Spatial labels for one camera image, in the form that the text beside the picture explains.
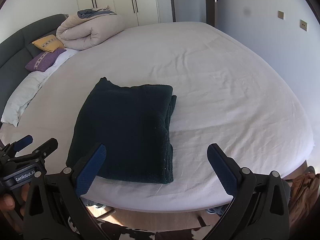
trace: gray upholstered headboard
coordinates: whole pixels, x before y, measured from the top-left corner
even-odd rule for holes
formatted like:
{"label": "gray upholstered headboard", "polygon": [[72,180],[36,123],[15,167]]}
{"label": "gray upholstered headboard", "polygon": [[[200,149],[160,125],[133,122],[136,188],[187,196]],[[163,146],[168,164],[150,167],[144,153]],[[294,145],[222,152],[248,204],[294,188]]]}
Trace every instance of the gray upholstered headboard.
{"label": "gray upholstered headboard", "polygon": [[32,42],[49,34],[56,35],[57,28],[66,18],[65,14],[56,14],[41,19],[17,31],[0,44],[0,118],[13,91],[30,73],[24,67],[42,52]]}

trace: yellow pillow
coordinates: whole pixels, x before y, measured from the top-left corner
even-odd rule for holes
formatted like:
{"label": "yellow pillow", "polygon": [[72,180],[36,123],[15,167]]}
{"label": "yellow pillow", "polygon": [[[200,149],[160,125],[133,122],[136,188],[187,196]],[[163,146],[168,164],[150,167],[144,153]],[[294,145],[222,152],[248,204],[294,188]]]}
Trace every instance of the yellow pillow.
{"label": "yellow pillow", "polygon": [[58,38],[53,34],[36,40],[32,44],[34,44],[37,48],[47,52],[54,52],[57,48],[64,49],[63,43],[59,41]]}

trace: silver bolt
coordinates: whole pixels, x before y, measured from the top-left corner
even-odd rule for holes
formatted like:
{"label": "silver bolt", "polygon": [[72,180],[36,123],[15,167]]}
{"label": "silver bolt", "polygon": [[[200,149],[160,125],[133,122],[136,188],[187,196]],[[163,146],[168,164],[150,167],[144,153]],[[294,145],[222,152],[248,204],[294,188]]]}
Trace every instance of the silver bolt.
{"label": "silver bolt", "polygon": [[64,173],[64,174],[69,174],[71,171],[72,171],[72,170],[71,170],[71,168],[69,168],[69,167],[66,167],[66,168],[63,169],[63,173]]}
{"label": "silver bolt", "polygon": [[248,168],[242,168],[242,172],[244,174],[249,174],[250,173],[250,170]]}
{"label": "silver bolt", "polygon": [[41,176],[41,172],[40,171],[37,171],[36,173],[35,173],[35,177],[36,178],[39,178]]}
{"label": "silver bolt", "polygon": [[279,173],[278,173],[277,171],[273,171],[273,172],[272,172],[272,175],[273,175],[274,177],[279,177]]}

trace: bed sheet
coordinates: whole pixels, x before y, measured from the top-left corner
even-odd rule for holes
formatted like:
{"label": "bed sheet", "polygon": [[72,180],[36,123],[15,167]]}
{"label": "bed sheet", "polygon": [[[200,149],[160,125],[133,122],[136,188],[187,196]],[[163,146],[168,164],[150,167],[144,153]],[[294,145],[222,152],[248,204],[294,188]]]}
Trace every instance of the bed sheet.
{"label": "bed sheet", "polygon": [[77,53],[44,84],[17,128],[1,127],[0,139],[6,144],[31,134],[34,142],[20,153],[27,154],[56,138],[59,147],[45,166],[49,173],[60,172],[82,104],[104,76],[119,86],[173,87],[174,181],[159,185],[96,177],[84,195],[93,201],[144,212],[214,207],[231,196],[207,161],[211,143],[240,167],[262,174],[277,170],[282,176],[299,167],[314,146],[307,116],[282,78],[238,41],[190,22],[127,29]]}

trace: electrical outlet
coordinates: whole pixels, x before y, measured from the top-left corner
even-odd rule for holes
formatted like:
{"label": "electrical outlet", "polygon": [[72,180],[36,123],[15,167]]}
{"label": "electrical outlet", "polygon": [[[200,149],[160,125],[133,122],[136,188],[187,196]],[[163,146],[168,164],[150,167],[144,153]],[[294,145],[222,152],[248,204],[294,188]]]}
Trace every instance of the electrical outlet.
{"label": "electrical outlet", "polygon": [[307,31],[308,24],[305,21],[300,20],[300,28]]}
{"label": "electrical outlet", "polygon": [[278,17],[284,20],[284,12],[278,11]]}

